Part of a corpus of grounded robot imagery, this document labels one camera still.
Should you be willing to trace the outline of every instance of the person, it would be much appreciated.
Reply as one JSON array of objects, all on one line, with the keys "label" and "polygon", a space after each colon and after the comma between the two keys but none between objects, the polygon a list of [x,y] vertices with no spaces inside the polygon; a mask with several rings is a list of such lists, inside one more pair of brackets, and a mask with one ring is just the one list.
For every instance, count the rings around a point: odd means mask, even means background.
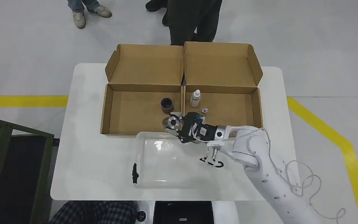
[{"label": "person", "polygon": [[168,0],[171,45],[186,41],[212,42],[223,0]]},{"label": "person", "polygon": [[70,200],[49,224],[134,224],[136,205],[132,201]]},{"label": "person", "polygon": [[99,4],[97,0],[68,0],[68,6],[73,12],[73,22],[77,28],[83,29],[86,26],[86,19],[84,18],[84,6],[91,13],[96,13],[103,18],[112,16],[112,12],[103,5]]},{"label": "person", "polygon": [[[149,2],[147,2],[147,4],[145,4],[145,8],[149,12],[157,12],[161,8],[166,8],[167,3],[168,3],[168,0],[150,0]],[[166,12],[164,14],[163,19],[162,19],[162,24],[164,26],[169,26],[168,12]]]}]

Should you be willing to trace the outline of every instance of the sneaker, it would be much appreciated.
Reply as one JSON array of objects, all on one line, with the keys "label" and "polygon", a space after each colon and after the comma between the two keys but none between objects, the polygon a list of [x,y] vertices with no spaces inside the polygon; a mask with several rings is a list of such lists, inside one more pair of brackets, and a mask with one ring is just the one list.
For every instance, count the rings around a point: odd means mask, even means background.
[{"label": "sneaker", "polygon": [[103,18],[109,18],[112,16],[112,12],[107,7],[104,7],[102,5],[88,11],[92,13],[97,13],[99,16]]},{"label": "sneaker", "polygon": [[73,22],[77,28],[83,29],[86,26],[86,19],[83,12],[73,12]]},{"label": "sneaker", "polygon": [[164,14],[163,19],[162,19],[162,24],[164,26],[169,26],[169,20],[168,20],[168,11]]},{"label": "sneaker", "polygon": [[150,0],[145,4],[145,8],[149,12],[157,12],[161,8],[167,7],[167,1],[166,0]]}]

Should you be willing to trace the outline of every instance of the pant leg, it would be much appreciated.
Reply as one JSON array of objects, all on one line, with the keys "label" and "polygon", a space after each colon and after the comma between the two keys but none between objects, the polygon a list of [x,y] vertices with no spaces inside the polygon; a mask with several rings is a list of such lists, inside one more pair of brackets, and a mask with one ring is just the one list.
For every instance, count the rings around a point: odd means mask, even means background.
[{"label": "pant leg", "polygon": [[97,224],[134,224],[136,207],[133,202],[108,202],[108,207]]},{"label": "pant leg", "polygon": [[82,0],[82,2],[87,7],[88,10],[93,10],[96,7],[100,6],[97,0]]},{"label": "pant leg", "polygon": [[220,8],[223,0],[215,0],[209,10],[203,15],[197,26],[195,40],[200,42],[213,42],[218,29]]},{"label": "pant leg", "polygon": [[168,0],[167,12],[171,45],[184,45],[191,41],[199,24],[205,0]]},{"label": "pant leg", "polygon": [[96,202],[70,200],[54,215],[49,224],[92,224],[96,223],[98,216],[97,209],[94,209]]},{"label": "pant leg", "polygon": [[72,9],[73,12],[83,12],[84,6],[81,0],[68,0],[68,7]]}]

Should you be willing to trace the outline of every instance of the yellow floor line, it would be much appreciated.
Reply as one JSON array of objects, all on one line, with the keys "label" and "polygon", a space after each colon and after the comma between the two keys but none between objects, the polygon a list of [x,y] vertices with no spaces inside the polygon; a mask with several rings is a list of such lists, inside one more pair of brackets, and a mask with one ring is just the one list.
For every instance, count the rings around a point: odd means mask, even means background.
[{"label": "yellow floor line", "polygon": [[356,204],[358,204],[358,160],[353,149],[353,144],[293,98],[287,97],[287,102],[290,110],[292,110],[295,114],[310,124],[314,129],[316,129],[331,142],[341,148],[347,172],[351,180]]},{"label": "yellow floor line", "polygon": [[61,108],[67,106],[68,96],[0,96],[5,108]]}]

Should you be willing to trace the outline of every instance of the small white bottle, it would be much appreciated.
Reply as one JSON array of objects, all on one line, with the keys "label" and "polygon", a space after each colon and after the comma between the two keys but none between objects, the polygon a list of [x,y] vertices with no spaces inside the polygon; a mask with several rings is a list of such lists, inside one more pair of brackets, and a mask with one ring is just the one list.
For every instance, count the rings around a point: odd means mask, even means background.
[{"label": "small white bottle", "polygon": [[190,106],[192,108],[195,108],[199,105],[201,99],[201,93],[200,90],[196,90],[195,92],[192,93],[191,98],[190,98]]}]

